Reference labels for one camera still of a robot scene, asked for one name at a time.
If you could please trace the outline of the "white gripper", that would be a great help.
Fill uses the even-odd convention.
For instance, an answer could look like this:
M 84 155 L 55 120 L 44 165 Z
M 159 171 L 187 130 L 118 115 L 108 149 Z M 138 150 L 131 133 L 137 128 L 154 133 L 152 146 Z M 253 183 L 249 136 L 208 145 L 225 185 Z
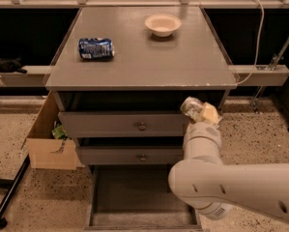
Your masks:
M 213 126 L 220 121 L 217 109 L 205 102 L 199 120 L 201 122 L 190 123 L 186 130 L 183 143 L 184 159 L 220 160 L 221 134 Z

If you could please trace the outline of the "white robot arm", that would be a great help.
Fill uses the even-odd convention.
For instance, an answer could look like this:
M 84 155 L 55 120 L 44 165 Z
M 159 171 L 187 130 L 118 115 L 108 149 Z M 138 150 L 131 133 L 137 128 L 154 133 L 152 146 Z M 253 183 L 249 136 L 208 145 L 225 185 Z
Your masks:
M 289 163 L 227 165 L 220 158 L 217 109 L 188 98 L 181 111 L 189 123 L 183 159 L 168 175 L 173 194 L 209 219 L 239 206 L 289 223 Z

